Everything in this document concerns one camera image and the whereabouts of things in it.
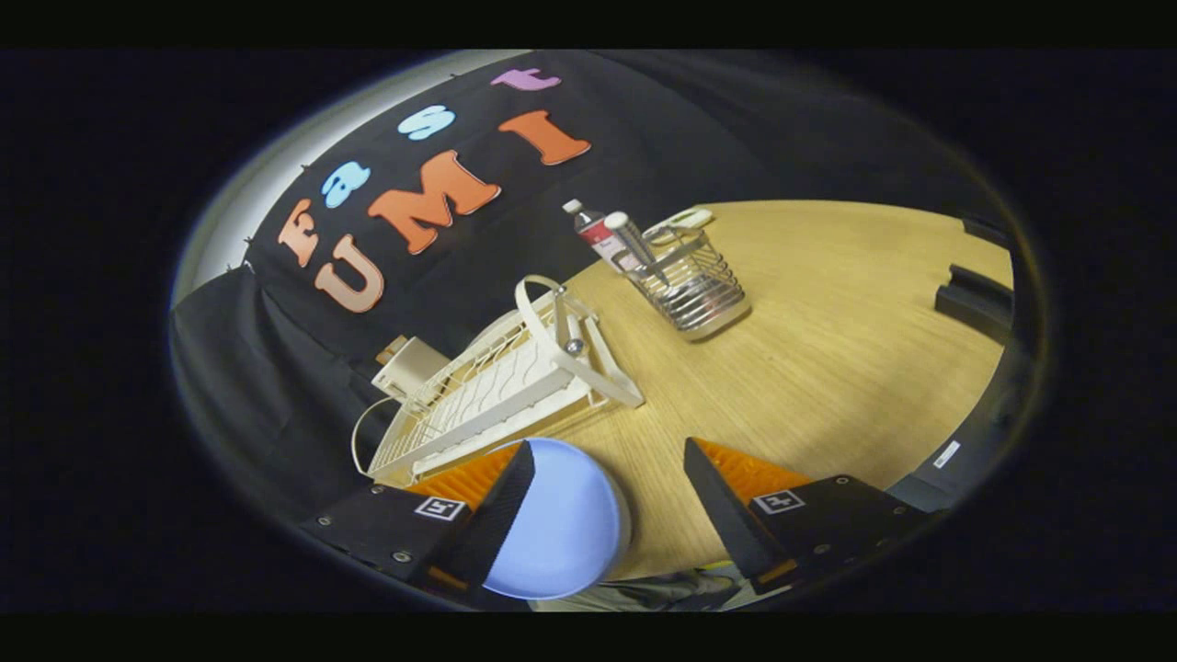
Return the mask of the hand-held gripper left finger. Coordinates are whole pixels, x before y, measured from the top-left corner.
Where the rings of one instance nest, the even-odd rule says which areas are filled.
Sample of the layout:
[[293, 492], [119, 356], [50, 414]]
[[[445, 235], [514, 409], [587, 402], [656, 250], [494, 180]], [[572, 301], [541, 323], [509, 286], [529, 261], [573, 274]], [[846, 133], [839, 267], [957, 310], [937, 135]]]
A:
[[496, 603], [487, 580], [536, 475], [528, 441], [415, 486], [363, 486], [299, 532], [434, 603]]

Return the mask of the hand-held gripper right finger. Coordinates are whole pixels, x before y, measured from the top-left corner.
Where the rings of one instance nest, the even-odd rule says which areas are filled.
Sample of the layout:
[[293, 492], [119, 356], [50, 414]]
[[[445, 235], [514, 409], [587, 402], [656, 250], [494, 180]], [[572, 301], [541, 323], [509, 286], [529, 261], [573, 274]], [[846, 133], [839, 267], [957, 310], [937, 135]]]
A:
[[681, 469], [758, 595], [862, 565], [930, 519], [849, 474], [811, 478], [714, 441], [686, 439]]

